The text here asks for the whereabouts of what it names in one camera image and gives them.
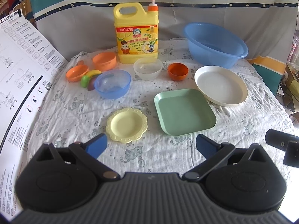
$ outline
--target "blue plastic basin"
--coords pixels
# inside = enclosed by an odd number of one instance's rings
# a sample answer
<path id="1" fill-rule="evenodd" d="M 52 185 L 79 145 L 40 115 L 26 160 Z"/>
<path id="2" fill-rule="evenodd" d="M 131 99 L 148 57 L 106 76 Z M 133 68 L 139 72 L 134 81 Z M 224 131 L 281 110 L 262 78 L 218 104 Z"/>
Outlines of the blue plastic basin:
<path id="1" fill-rule="evenodd" d="M 202 65 L 231 68 L 248 54 L 244 41 L 220 26 L 191 23 L 184 32 L 193 59 Z"/>
<path id="2" fill-rule="evenodd" d="M 124 96 L 131 84 L 131 75 L 123 70 L 111 70 L 102 73 L 95 80 L 94 86 L 105 99 L 118 99 Z"/>

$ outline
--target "green tray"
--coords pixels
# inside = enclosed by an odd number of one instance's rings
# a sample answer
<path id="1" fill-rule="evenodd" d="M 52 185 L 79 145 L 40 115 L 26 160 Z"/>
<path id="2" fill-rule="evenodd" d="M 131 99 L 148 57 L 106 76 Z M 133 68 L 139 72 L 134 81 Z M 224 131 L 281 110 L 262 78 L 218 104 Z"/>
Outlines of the green tray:
<path id="1" fill-rule="evenodd" d="M 154 103 L 162 130 L 170 136 L 181 136 L 210 129 L 216 124 L 216 116 L 196 89 L 162 92 Z"/>

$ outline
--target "pump nozzle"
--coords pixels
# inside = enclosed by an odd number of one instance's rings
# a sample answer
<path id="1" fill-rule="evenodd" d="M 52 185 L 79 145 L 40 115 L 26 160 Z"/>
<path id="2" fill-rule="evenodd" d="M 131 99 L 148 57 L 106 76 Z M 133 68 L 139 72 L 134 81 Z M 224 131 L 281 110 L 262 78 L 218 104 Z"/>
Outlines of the pump nozzle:
<path id="1" fill-rule="evenodd" d="M 148 11 L 158 11 L 158 6 L 155 3 L 155 0 L 152 0 L 152 3 L 149 4 Z"/>

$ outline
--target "clear plastic bowl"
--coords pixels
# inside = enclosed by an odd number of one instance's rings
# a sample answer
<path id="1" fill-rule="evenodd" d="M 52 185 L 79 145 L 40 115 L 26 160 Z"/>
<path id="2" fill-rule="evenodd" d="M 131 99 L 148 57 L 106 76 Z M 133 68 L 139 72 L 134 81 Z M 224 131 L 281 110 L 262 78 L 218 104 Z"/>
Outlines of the clear plastic bowl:
<path id="1" fill-rule="evenodd" d="M 231 68 L 248 54 L 247 45 L 230 31 L 208 23 L 191 23 L 185 29 L 190 53 L 198 63 Z"/>
<path id="2" fill-rule="evenodd" d="M 155 79 L 162 70 L 162 61 L 154 57 L 138 59 L 134 63 L 134 71 L 143 80 Z"/>
<path id="3" fill-rule="evenodd" d="M 105 99 L 118 99 L 124 96 L 131 84 L 131 75 L 123 70 L 102 73 L 95 80 L 95 89 Z"/>

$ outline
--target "yellow dish soap bottle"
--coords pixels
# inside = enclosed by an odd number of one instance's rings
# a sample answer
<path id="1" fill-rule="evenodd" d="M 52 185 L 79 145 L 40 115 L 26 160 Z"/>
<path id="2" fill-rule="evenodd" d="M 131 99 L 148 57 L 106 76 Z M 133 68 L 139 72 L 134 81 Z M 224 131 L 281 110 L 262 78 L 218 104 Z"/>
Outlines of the yellow dish soap bottle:
<path id="1" fill-rule="evenodd" d="M 125 7 L 135 7 L 136 12 L 120 13 Z M 155 0 L 147 10 L 140 3 L 120 3 L 113 10 L 118 55 L 123 64 L 134 64 L 143 57 L 158 57 L 159 12 Z"/>

